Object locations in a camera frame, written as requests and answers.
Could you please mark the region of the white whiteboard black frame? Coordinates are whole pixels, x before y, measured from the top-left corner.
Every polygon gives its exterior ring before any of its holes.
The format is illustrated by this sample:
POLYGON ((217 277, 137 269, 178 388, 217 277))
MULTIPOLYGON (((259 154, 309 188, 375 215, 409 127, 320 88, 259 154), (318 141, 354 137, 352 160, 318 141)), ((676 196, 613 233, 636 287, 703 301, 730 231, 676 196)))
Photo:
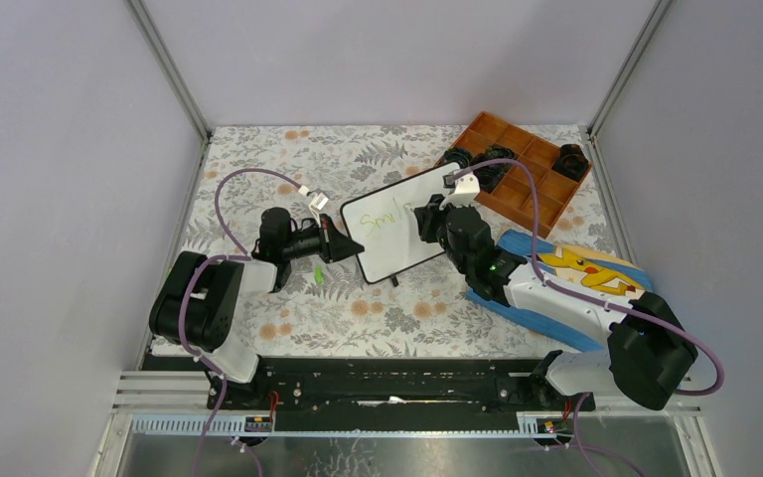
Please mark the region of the white whiteboard black frame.
POLYGON ((415 208, 450 193, 444 177, 459 166, 435 167, 346 202, 340 210, 348 236, 364 247, 357 261, 364 281, 375 284, 442 253, 419 237, 415 208))

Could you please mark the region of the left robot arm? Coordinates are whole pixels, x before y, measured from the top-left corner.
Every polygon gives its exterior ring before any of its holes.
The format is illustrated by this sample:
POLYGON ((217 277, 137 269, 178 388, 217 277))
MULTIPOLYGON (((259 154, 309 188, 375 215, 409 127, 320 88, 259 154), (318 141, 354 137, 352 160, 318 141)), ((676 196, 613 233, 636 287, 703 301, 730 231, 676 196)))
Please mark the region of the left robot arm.
POLYGON ((240 405, 258 407, 267 399, 269 384, 256 373, 259 355, 230 331, 238 298, 280 291, 297 259, 317 255, 331 263, 364 251, 326 214, 303 220, 297 229, 287 210, 267 209, 251 260, 210 259, 191 251, 178 255, 151 309, 150 331, 183 346, 231 382, 230 395, 240 405))

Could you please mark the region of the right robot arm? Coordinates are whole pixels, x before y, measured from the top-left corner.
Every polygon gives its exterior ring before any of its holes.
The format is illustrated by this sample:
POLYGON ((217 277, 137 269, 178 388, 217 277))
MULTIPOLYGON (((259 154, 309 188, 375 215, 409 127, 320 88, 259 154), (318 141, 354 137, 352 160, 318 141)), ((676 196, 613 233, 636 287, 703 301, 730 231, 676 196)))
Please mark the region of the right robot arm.
POLYGON ((647 290, 596 291, 560 278, 555 260, 499 247, 474 208, 447 205, 439 194, 413 213, 419 238, 442 247, 479 299, 551 319, 600 344, 594 351, 551 352, 540 362, 530 383, 539 407, 554 409, 583 393, 620 393, 661 410, 677 393, 697 348, 664 298, 647 290))

